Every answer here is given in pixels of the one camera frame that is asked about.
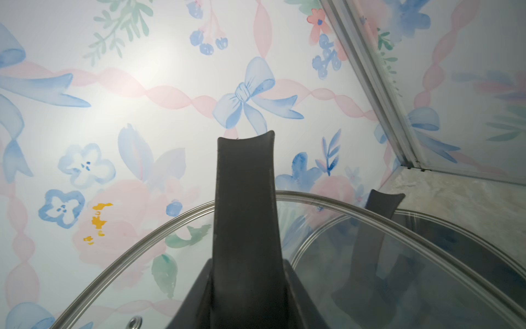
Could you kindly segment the glass pot lid black handle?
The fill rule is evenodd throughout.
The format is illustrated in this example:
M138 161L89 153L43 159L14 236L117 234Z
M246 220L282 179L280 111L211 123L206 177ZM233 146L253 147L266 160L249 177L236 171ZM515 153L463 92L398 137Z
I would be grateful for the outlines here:
M218 140L216 198L164 224L109 266L67 308L55 328L90 328L95 301L125 270L175 231L212 215L212 248L166 319L132 311L116 328L330 328L282 252L273 177L275 134Z

